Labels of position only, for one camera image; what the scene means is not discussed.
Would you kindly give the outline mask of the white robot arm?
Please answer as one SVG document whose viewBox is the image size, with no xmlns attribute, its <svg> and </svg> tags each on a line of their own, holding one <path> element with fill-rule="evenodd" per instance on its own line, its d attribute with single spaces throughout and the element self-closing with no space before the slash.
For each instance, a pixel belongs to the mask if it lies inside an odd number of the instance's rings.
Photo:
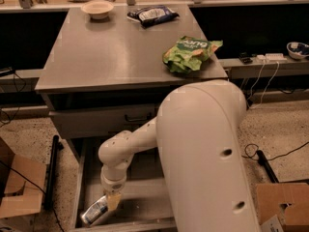
<svg viewBox="0 0 309 232">
<path fill-rule="evenodd" d="M 104 189 L 122 189 L 133 155 L 157 148 L 178 232 L 261 232 L 237 138 L 245 112 L 226 80 L 174 90 L 150 122 L 99 147 Z"/>
</svg>

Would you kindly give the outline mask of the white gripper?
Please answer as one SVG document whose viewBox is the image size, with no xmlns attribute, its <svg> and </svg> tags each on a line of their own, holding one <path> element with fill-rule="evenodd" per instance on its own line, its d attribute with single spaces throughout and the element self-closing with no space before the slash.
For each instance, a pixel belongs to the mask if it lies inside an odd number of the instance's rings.
<svg viewBox="0 0 309 232">
<path fill-rule="evenodd" d="M 115 211 L 121 201 L 122 195 L 119 193 L 126 182 L 126 170 L 110 167 L 103 167 L 100 173 L 100 180 L 103 189 L 107 194 L 107 208 Z"/>
</svg>

